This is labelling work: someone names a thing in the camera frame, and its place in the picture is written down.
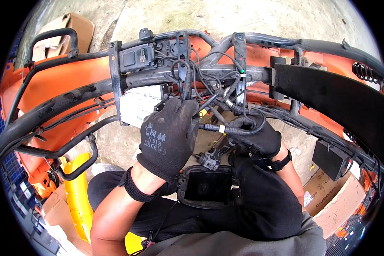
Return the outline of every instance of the forearm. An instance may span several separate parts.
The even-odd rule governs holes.
[[[165,182],[138,162],[132,168],[131,177],[137,188],[149,195]],[[92,220],[93,255],[127,255],[124,239],[143,204],[132,199],[125,187],[116,187],[111,191],[98,206]]]
[[[283,160],[287,156],[287,151],[288,149],[282,141],[279,153],[276,156],[274,156],[271,160],[272,161]],[[303,200],[304,200],[303,186],[301,184],[300,177],[298,176],[296,170],[294,169],[292,161],[290,161],[287,165],[285,165],[282,170],[276,171],[276,174],[279,175],[279,177],[281,177],[282,180],[287,183],[287,185],[289,185],[294,195],[297,197],[299,203],[302,205],[302,208],[304,208],[303,207]]]

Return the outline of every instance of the white cable tie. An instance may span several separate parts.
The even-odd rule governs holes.
[[[219,126],[219,132],[222,134],[225,132],[225,126],[224,125],[220,125]]]

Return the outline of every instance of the spring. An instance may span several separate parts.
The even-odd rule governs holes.
[[[353,73],[361,80],[369,81],[374,84],[381,84],[383,81],[383,78],[372,68],[358,62],[353,64],[351,71],[353,71]]]

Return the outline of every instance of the gloved hand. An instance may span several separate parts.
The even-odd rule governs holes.
[[[247,116],[256,121],[256,125],[261,125],[263,122],[263,117],[261,115]],[[246,130],[253,129],[253,123],[247,120],[244,115],[240,115],[235,120],[230,121],[229,126]],[[259,150],[263,155],[269,158],[277,155],[282,142],[282,134],[275,131],[267,121],[265,122],[263,128],[253,135],[228,135],[228,137],[239,144],[245,144],[249,149],[254,148]]]
[[[194,151],[199,128],[198,103],[169,99],[163,110],[146,117],[141,126],[138,162],[167,182],[173,182]]]

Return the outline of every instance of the person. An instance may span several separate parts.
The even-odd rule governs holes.
[[[145,118],[138,161],[127,171],[103,172],[89,182],[93,255],[127,255],[129,231],[148,238],[143,256],[324,255],[323,230],[302,206],[300,178],[280,132],[268,122],[254,135],[233,138],[255,147],[271,165],[284,166],[260,167],[244,147],[236,150],[231,163],[241,205],[208,210],[160,197],[174,192],[176,177],[194,151],[197,110],[196,101],[169,99],[162,111]],[[249,124],[244,116],[229,123]]]

